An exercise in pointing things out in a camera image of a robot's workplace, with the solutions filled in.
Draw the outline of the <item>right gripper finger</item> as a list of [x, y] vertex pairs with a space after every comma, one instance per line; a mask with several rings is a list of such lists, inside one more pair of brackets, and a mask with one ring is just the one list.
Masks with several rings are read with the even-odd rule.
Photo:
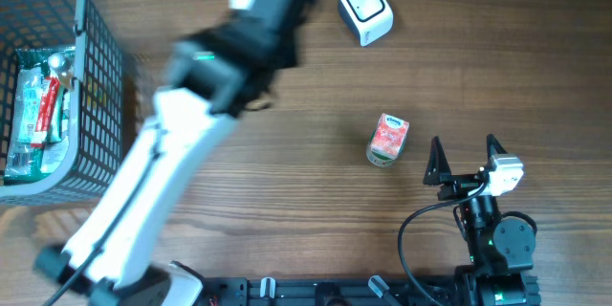
[[492, 157], [497, 157], [500, 155], [507, 154], [506, 149], [500, 144], [500, 142], [498, 141], [498, 139], [495, 137], [494, 134], [489, 134], [487, 136], [486, 145], [487, 145], [487, 155], [489, 159], [491, 159]]
[[426, 186], [450, 184], [452, 181], [451, 169], [438, 136], [431, 140], [429, 160], [423, 179]]

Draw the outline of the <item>orange Kleenex tissue pack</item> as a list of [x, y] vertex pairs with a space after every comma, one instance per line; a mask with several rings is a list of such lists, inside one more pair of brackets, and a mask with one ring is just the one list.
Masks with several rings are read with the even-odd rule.
[[366, 146], [369, 162], [378, 167], [393, 165], [404, 151], [409, 126], [407, 120], [382, 113]]

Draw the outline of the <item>yellow liquid clear bottle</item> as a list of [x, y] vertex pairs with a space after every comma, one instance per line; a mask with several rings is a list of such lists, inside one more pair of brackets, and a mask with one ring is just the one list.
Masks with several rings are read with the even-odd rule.
[[53, 53], [48, 57], [47, 63], [59, 82], [67, 90], [72, 91], [74, 89], [75, 68], [71, 60], [62, 53]]

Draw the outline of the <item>red sachet packet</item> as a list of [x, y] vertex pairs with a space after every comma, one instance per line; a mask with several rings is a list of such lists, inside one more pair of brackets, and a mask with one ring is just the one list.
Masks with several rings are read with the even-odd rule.
[[40, 101], [36, 126], [31, 141], [31, 147], [33, 148], [43, 147], [47, 141], [61, 83], [57, 77], [49, 77], [44, 80], [43, 86], [43, 96]]

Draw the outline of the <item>green 3M gloves package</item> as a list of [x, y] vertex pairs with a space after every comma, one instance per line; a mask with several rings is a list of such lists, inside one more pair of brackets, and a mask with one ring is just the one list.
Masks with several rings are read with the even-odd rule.
[[48, 57], [53, 53], [62, 53], [74, 63], [74, 46], [59, 46], [47, 49], [19, 49], [17, 51], [18, 76], [12, 120], [11, 141], [8, 153], [8, 162], [5, 167], [5, 180], [9, 184], [26, 184], [40, 181], [60, 166], [67, 155], [69, 146], [69, 116], [71, 105], [71, 91], [62, 84], [57, 94], [55, 110], [47, 141], [43, 147], [33, 148], [31, 143], [18, 141], [21, 105], [18, 95], [19, 74], [24, 69], [40, 67], [44, 76], [43, 82], [49, 77], [55, 77], [47, 63]]

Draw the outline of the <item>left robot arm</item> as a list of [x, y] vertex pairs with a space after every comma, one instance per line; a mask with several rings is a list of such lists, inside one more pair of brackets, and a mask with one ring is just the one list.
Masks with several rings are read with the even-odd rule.
[[317, 0], [252, 0], [221, 24], [184, 36], [167, 83], [92, 214], [34, 269], [57, 293], [92, 305], [194, 305], [204, 280], [185, 265], [154, 264], [152, 251], [192, 175], [236, 127], [274, 75], [297, 64], [296, 36]]

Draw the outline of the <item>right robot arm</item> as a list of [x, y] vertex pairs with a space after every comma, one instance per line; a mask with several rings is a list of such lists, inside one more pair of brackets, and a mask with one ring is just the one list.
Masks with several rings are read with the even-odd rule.
[[536, 222], [520, 211], [501, 212], [497, 198], [514, 190], [524, 164], [494, 135], [487, 136], [488, 161], [472, 174], [453, 174], [440, 140], [431, 140], [424, 183], [439, 186], [440, 201], [457, 204], [455, 222], [468, 245], [471, 263], [455, 269], [462, 305], [539, 305], [534, 267]]

